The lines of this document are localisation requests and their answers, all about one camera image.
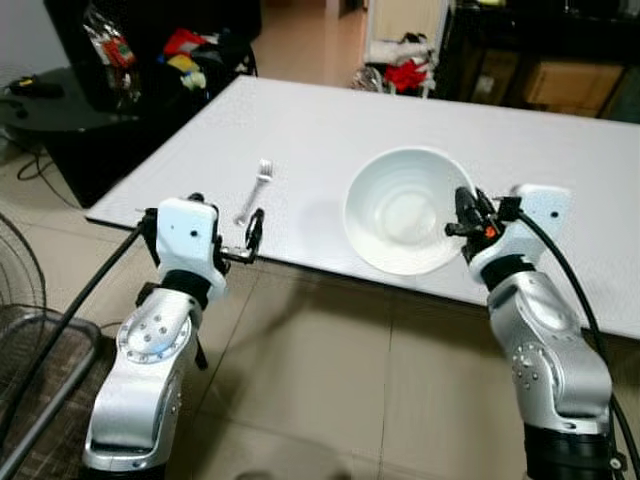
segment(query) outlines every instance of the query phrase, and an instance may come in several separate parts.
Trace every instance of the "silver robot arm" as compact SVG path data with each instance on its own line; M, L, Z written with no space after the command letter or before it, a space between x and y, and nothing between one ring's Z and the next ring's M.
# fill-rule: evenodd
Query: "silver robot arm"
M258 210L246 246L229 249L217 234L217 208L200 195L147 211L143 231L160 283L118 331L85 441L85 478L164 478L184 375L194 359L206 368L197 339L202 312L224 295L228 260L255 260L263 219Z
M553 237L568 200L562 189L521 186L496 211L480 190L459 189L459 223L446 233L467 238L471 274L490 291L491 327L511 363L524 422L528 477L610 480L609 371L582 338L577 314L536 271L544 245L515 215L529 213Z

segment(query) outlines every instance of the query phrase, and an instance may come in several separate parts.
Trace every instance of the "white table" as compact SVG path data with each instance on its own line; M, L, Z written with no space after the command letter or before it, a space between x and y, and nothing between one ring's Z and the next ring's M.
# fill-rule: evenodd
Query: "white table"
M407 278L370 267L349 245L341 210L351 180L368 160L403 145L447 152L489 195L518 183L570 188L574 203L559 245L603 330L640 338L637 126L241 77L87 217L133 227L141 209L199 191L220 208L225 243L240 245L232 217L258 160L268 158L276 173L259 202L267 213L263 257L483 304L487 292L461 257ZM548 256L540 268L577 305Z

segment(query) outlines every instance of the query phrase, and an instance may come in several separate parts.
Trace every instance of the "bowl rim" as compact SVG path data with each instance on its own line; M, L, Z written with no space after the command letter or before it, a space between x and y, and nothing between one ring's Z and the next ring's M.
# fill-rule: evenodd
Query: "bowl rim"
M446 266L449 262L451 262L453 260L453 258L455 258L455 257L447 260L442 265L440 265L440 266L438 266L436 268L433 268L433 269L428 270L426 272L417 273L417 274L416 273L403 274L403 273L389 272L388 270L382 270L380 267L374 265L369 260L367 260L362 255L360 255L360 252L358 252L358 250L354 246L354 242L353 242L353 240L351 238L351 235L349 234L349 228L348 228L348 224L347 224L347 205L349 203L349 196L351 195L351 190L353 189L355 181L358 179L358 177L360 177L362 172L364 172L365 169L367 169L369 166L371 166L375 162L377 162L379 160L382 160L384 157L387 157L387 156L392 155L394 153L404 152L404 151L407 151L407 150L417 150L417 151L421 151L421 152L435 153L436 155L438 155L441 158L445 159L446 161L448 161L451 165L453 165L462 174L462 177L464 178L467 186L471 190L471 194L474 197L476 196L476 192L475 192L475 188L476 187L473 184L473 182L471 181L471 177L469 176L469 174L466 172L466 170L464 168L462 168L460 163L458 163L456 160L452 159L443 150L440 150L438 148L433 148L433 147L427 147L427 146L424 146L424 145L407 145L407 146L403 146L403 147L396 147L396 148L392 148L392 149L386 150L386 151L376 155L374 158L370 159L369 161L367 161L363 166L361 166L358 169L356 174L353 176L353 178L351 179L351 182L349 183L349 188L347 189L346 195L344 196L344 200L342 202L342 228L344 229L344 232L345 232L345 234L347 236L347 240L349 242L349 245L350 245L351 249L358 255L358 257L360 257L362 260L364 260L365 263L367 263L371 267L375 268L376 270L379 270L381 272L384 272L384 273L387 273L387 274L390 274L390 275L415 277L415 276L418 276L418 275L426 275L428 273L431 273L431 272L434 272L436 270L439 270L440 268Z

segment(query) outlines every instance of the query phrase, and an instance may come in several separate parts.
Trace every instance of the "fork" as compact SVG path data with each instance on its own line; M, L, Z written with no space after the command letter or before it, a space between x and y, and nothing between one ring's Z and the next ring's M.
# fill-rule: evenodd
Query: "fork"
M249 215L253 208L253 204L258 199L258 195L263 187L273 180L273 163L270 160L261 159L260 166L258 167L258 176L256 177L256 183L253 186L253 190L249 194L249 198L244 203L240 214L236 215L233 222L239 227L244 227L247 224Z

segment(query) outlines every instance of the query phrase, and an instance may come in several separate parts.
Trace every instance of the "white bowl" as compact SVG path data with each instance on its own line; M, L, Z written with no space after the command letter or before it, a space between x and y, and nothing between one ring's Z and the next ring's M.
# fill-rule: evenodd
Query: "white bowl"
M369 264L397 275L431 272L455 258L464 240L447 237L455 222L455 191L473 184L453 160L424 147L386 152L351 184L344 226Z

